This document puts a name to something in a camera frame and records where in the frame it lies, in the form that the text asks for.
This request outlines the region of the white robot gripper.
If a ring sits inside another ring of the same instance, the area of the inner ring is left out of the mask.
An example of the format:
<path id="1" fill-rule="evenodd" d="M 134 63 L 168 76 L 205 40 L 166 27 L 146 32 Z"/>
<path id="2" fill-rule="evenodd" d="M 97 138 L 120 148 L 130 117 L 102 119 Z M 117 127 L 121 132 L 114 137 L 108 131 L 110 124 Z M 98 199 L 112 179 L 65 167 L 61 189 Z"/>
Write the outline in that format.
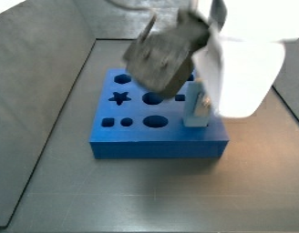
<path id="1" fill-rule="evenodd" d="M 299 38 L 299 0 L 192 0 L 210 25 L 193 56 L 209 97 L 198 93 L 193 116 L 248 117 L 281 68 L 283 43 Z"/>

